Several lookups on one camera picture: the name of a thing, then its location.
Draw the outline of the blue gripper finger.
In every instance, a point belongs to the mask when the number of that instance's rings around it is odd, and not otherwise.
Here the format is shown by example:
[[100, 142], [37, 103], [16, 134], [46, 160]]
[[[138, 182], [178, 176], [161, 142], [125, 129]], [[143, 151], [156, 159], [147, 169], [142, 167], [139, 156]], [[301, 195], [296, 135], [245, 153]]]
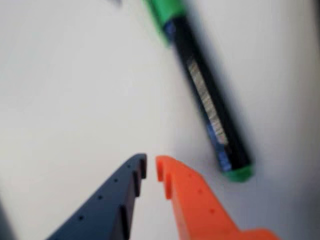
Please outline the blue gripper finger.
[[147, 155], [133, 155], [49, 239], [128, 240], [135, 200], [146, 176]]

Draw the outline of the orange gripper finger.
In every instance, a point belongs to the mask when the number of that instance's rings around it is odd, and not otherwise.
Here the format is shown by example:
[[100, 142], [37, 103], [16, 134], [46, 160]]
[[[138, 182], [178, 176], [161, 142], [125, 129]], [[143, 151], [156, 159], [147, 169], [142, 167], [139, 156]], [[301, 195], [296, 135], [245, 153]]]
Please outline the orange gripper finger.
[[204, 177], [173, 157], [155, 158], [157, 178], [172, 202], [181, 240], [276, 240], [270, 230], [241, 230], [212, 192]]

